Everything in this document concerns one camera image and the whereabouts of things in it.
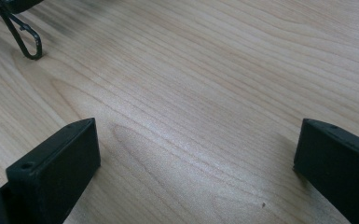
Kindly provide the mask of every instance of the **black metal wire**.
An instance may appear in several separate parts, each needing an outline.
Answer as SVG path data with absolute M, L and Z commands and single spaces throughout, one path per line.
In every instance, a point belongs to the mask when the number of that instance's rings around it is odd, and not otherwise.
M 17 44 L 19 45 L 22 54 L 32 60 L 38 60 L 42 57 L 42 41 L 40 40 L 39 34 L 31 28 L 28 24 L 21 21 L 19 18 L 15 17 L 10 12 L 6 11 L 4 8 L 0 6 L 0 16 L 2 20 L 4 20 L 5 24 L 7 25 L 8 30 L 12 33 L 14 39 L 16 40 Z M 24 42 L 21 39 L 19 32 L 17 31 L 16 27 L 13 25 L 13 22 L 16 22 L 20 26 L 20 30 L 27 31 L 35 40 L 36 46 L 36 54 L 31 54 L 27 47 L 25 46 Z

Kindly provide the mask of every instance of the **black plastic object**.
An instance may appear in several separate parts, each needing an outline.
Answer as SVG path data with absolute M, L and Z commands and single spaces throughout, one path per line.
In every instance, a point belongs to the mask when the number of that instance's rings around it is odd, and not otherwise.
M 31 28 L 28 24 L 19 20 L 13 14 L 21 13 L 36 4 L 39 4 L 43 0 L 0 0 L 0 16 L 2 20 L 7 25 L 8 30 L 12 33 L 14 39 L 19 45 L 22 54 L 32 60 L 38 60 L 42 57 L 42 41 L 40 40 L 39 34 Z M 24 42 L 21 39 L 21 36 L 17 29 L 13 25 L 13 21 L 20 26 L 20 30 L 27 31 L 35 40 L 36 53 L 31 54 Z
M 351 223 L 359 224 L 359 137 L 304 119 L 295 156 L 304 175 Z
M 43 0 L 0 0 L 0 4 L 1 6 L 4 6 L 10 13 L 18 14 L 30 9 L 42 1 Z
M 101 164 L 95 119 L 69 124 L 7 168 L 0 224 L 61 224 Z

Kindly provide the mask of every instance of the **screw hole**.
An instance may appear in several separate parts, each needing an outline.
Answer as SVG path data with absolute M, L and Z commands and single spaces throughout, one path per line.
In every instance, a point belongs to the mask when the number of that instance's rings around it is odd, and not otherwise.
M 32 162 L 26 162 L 21 166 L 22 170 L 28 170 L 30 169 L 34 164 Z

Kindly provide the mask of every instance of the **light wood tabletop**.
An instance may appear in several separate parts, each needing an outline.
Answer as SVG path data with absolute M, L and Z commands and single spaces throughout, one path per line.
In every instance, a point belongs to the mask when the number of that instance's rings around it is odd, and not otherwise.
M 359 1 L 47 0 L 19 18 L 44 56 L 0 18 L 0 186 L 96 118 L 102 167 L 65 223 L 349 223 L 292 167 L 304 118 L 359 136 Z

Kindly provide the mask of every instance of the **wooden surface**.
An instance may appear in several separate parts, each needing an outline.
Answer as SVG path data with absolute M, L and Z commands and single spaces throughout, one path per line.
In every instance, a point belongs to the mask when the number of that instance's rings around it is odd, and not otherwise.
M 48 0 L 20 18 L 45 55 L 0 19 L 0 185 L 95 117 L 102 167 L 65 223 L 348 223 L 292 166 L 303 118 L 359 135 L 359 1 Z

